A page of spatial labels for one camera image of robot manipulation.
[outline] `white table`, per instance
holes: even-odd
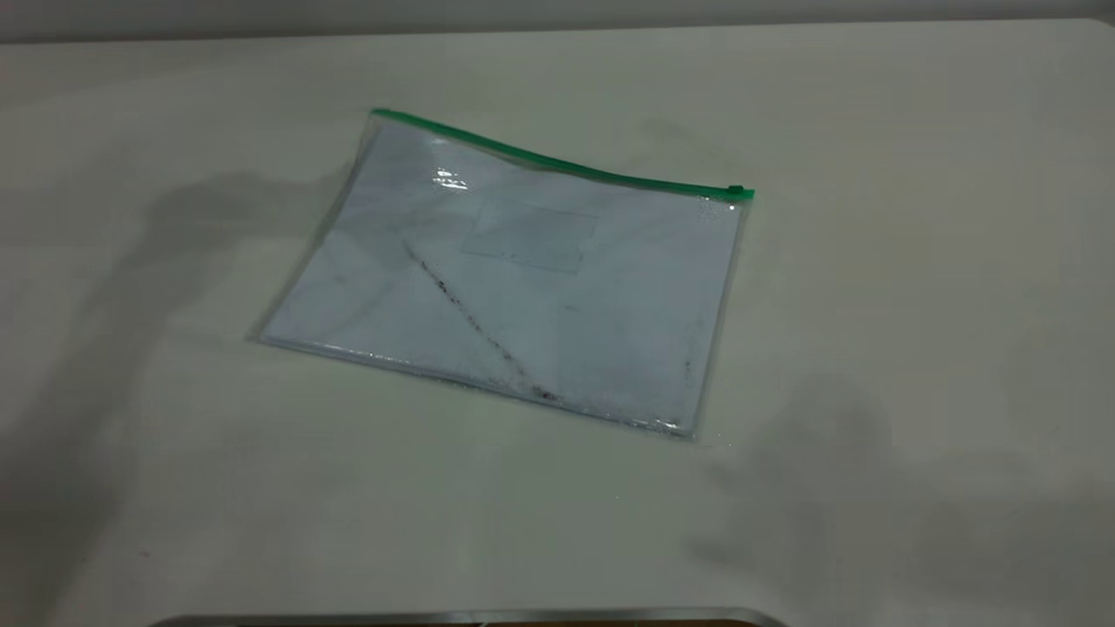
[[[0,48],[0,624],[1107,624],[1113,68],[1084,20]],[[696,443],[246,339],[374,105],[758,189]]]

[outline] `metal edge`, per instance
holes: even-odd
[[[345,627],[349,625],[559,623],[573,620],[736,620],[750,623],[757,627],[788,627],[772,616],[746,608],[479,610],[369,615],[197,615],[159,620],[151,627],[254,627],[263,625]]]

